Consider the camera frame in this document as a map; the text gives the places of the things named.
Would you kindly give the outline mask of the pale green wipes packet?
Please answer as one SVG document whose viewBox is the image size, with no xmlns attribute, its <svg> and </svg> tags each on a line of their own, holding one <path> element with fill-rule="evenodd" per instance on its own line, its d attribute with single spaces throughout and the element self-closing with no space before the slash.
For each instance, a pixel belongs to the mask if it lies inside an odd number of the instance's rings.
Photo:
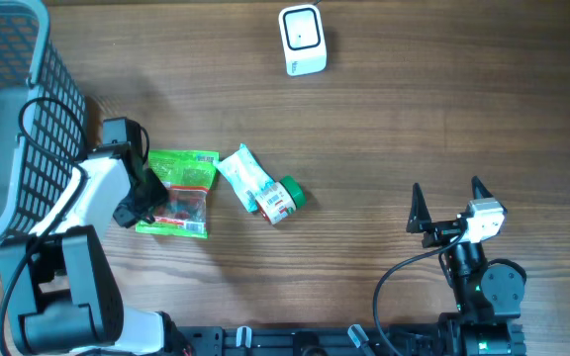
<svg viewBox="0 0 570 356">
<path fill-rule="evenodd" d="M 275 181 L 263 170 L 244 143 L 224 160 L 215 161 L 215 167 L 232 185 L 240 202 L 249 213 L 258 210 L 256 197 Z"/>
</svg>

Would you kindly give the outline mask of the green snack bag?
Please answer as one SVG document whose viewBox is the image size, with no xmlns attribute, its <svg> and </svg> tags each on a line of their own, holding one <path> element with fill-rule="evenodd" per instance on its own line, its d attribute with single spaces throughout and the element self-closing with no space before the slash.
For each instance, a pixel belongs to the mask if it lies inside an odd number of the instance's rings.
<svg viewBox="0 0 570 356">
<path fill-rule="evenodd" d="M 166 188 L 168 201 L 153 211 L 154 222 L 138 222 L 136 232 L 207 239 L 207 196 L 219 158 L 216 151 L 151 151 L 149 167 Z"/>
</svg>

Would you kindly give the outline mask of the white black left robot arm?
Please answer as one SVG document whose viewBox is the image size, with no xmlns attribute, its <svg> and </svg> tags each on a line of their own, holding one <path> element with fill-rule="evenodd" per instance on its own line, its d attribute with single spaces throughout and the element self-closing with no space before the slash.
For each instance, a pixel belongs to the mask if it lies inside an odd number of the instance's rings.
<svg viewBox="0 0 570 356">
<path fill-rule="evenodd" d="M 131 226 L 159 205 L 164 187 L 127 143 L 102 145 L 74 165 L 53 209 L 28 233 L 0 245 L 6 331 L 24 355 L 156 355 L 177 331 L 163 312 L 124 305 L 100 238 L 111 220 Z"/>
</svg>

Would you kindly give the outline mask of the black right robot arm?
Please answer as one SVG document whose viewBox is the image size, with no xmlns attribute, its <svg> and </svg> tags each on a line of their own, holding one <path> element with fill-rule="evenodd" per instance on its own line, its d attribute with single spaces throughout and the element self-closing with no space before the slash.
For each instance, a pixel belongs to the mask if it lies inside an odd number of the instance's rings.
<svg viewBox="0 0 570 356">
<path fill-rule="evenodd" d="M 526 353 L 521 303 L 527 275 L 509 259 L 486 258 L 483 243 L 497 236 L 507 209 L 483 185 L 471 180 L 473 199 L 451 221 L 434 222 L 419 184 L 413 186 L 407 232 L 421 233 L 424 248 L 437 247 L 437 258 L 457 304 L 436 323 L 435 355 Z"/>
</svg>

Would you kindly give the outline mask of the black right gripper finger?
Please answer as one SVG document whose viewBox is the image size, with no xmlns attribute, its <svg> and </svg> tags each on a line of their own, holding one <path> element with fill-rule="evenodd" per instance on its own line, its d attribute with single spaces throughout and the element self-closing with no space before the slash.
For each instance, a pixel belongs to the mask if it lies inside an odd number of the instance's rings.
<svg viewBox="0 0 570 356">
<path fill-rule="evenodd" d="M 493 194 L 485 187 L 478 176 L 471 179 L 472 194 L 475 200 L 493 198 Z"/>
<path fill-rule="evenodd" d="M 406 232 L 420 233 L 431 229 L 432 221 L 419 183 L 413 185 L 411 209 Z"/>
</svg>

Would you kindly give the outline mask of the green lid spice jar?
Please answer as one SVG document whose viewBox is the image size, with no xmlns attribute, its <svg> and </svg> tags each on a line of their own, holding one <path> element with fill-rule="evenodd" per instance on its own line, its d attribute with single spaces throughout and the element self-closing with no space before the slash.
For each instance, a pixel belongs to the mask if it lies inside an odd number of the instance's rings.
<svg viewBox="0 0 570 356">
<path fill-rule="evenodd" d="M 302 187 L 292 176 L 285 176 L 263 190 L 255 201 L 270 224 L 281 222 L 307 204 Z"/>
</svg>

